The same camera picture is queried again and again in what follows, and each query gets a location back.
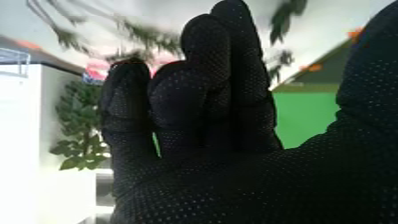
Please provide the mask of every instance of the black mesh fabric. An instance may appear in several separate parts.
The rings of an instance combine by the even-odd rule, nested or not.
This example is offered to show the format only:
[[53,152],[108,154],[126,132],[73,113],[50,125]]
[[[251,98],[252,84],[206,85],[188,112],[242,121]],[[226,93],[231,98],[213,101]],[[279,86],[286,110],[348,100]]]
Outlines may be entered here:
[[231,36],[231,119],[236,149],[272,152],[283,149],[276,136],[276,105],[263,64],[263,50],[249,7],[244,1],[220,1],[212,9]]
[[[199,20],[196,27],[199,31],[201,27],[208,27],[210,33],[197,32],[206,35],[190,36],[192,44],[204,44],[199,46],[204,50],[208,44],[220,43],[224,38],[215,21],[210,17]],[[213,96],[228,97],[222,94],[226,86],[220,87],[224,78],[219,78],[224,76],[217,76],[222,74],[217,71],[228,71],[228,63],[217,63],[219,70],[203,68],[210,58],[219,58],[213,56],[219,51],[210,56],[194,53],[206,63],[196,64],[197,61],[192,62],[187,57],[187,61],[167,65],[149,84],[153,122],[165,138],[160,143],[164,158],[153,156],[146,113],[126,109],[130,105],[139,108],[146,105],[146,88],[137,81],[144,65],[133,65],[132,72],[124,73],[128,77],[121,79],[132,81],[117,81],[116,76],[108,76],[101,109],[116,173],[112,223],[398,223],[396,24],[398,2],[373,18],[354,46],[338,92],[341,110],[336,122],[325,134],[315,136],[299,148],[274,153],[245,148],[236,152],[231,148],[204,147],[197,137],[210,133],[206,126],[212,123],[206,125],[206,122],[213,120],[206,118],[208,111],[224,110],[224,106],[206,110],[204,105],[213,104],[217,108],[217,103],[228,102],[228,99],[208,98],[212,90],[219,91]],[[261,63],[247,66],[254,70],[263,69]],[[252,119],[247,130],[251,125],[258,128],[254,124],[268,126],[274,120],[274,103],[267,102],[261,110],[242,113],[242,119],[245,116]],[[268,138],[274,130],[263,130]]]

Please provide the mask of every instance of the green panel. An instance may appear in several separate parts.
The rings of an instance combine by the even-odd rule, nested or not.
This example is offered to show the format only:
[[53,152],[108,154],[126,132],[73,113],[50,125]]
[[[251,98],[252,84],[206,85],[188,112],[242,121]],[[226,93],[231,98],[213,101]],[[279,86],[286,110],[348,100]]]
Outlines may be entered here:
[[325,132],[336,120],[336,93],[277,93],[277,134],[284,148],[300,146],[304,141]]

